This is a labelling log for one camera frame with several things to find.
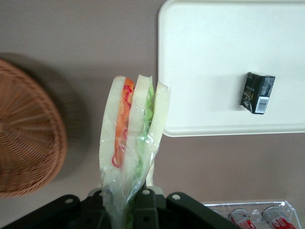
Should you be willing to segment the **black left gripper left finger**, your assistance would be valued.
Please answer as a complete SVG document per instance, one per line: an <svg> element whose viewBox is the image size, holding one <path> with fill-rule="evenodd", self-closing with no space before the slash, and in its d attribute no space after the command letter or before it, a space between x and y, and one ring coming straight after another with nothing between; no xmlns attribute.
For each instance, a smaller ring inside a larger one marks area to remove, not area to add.
<svg viewBox="0 0 305 229"><path fill-rule="evenodd" d="M91 190L85 200L69 194L4 226L4 229L110 229L102 190Z"/></svg>

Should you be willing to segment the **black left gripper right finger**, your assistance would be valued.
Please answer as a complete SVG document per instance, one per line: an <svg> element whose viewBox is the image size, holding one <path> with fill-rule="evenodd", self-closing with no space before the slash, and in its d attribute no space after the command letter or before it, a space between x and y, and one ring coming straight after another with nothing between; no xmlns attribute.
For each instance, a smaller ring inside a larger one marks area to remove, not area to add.
<svg viewBox="0 0 305 229"><path fill-rule="evenodd" d="M165 197L159 187L136 195L134 229L237 229L238 226L183 192Z"/></svg>

